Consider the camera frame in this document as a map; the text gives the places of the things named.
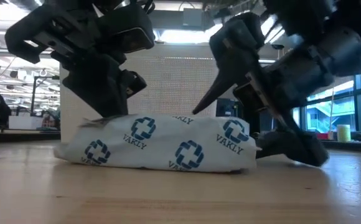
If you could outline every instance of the desk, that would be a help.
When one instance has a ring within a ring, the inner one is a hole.
[[[60,131],[4,129],[4,132],[2,133],[0,130],[0,142],[24,142],[58,139],[60,139]]]
[[[228,175],[75,165],[54,158],[58,145],[0,144],[0,224],[361,224],[361,154],[331,152],[322,169],[277,156]]]

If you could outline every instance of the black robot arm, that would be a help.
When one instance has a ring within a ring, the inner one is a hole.
[[[43,51],[53,49],[51,57],[70,72],[63,80],[67,88],[103,117],[128,114],[126,100],[146,82],[119,66],[125,53],[154,46],[147,15],[154,3],[119,3],[47,0],[7,30],[8,51],[37,63]],[[105,15],[99,17],[94,6]]]
[[[328,153],[314,133],[302,131],[290,111],[305,106],[316,89],[336,76],[361,74],[361,1],[265,0],[268,13],[277,17],[286,34],[300,43],[274,64],[258,63],[265,38],[257,29],[257,16],[247,12],[234,17],[211,37],[218,77],[193,111],[198,113],[236,84],[233,94],[253,123],[259,112],[269,110],[280,128],[257,145],[257,158],[285,154],[290,159],[321,166]],[[259,127],[252,127],[259,132]]]

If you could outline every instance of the wrapped package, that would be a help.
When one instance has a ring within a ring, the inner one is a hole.
[[[256,166],[249,129],[231,117],[132,114],[85,121],[55,155],[96,166],[231,172]]]

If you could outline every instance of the workbench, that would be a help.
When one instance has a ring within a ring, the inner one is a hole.
[[[0,224],[361,224],[361,154],[331,152],[323,168],[283,156],[243,174],[71,164],[59,142],[0,144]]]

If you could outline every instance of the yellow tape roll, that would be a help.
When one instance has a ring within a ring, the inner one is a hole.
[[[350,141],[350,125],[349,124],[337,125],[337,140],[339,142],[349,142]]]

